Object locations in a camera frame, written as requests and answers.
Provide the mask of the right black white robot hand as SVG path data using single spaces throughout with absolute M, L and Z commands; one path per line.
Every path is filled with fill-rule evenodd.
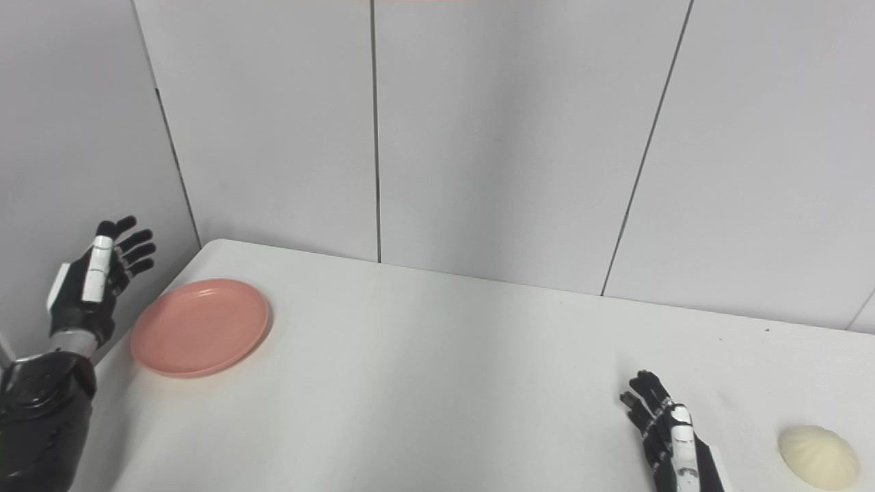
M 688 407 L 675 401 L 648 370 L 639 370 L 619 395 L 640 433 L 656 491 L 729 491 L 716 456 L 694 427 Z

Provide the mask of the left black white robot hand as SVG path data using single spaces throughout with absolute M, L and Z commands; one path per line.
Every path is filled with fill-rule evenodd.
M 133 215 L 100 222 L 85 254 L 62 264 L 46 302 L 53 350 L 90 356 L 113 338 L 119 296 L 155 265 L 152 230 L 135 227 Z

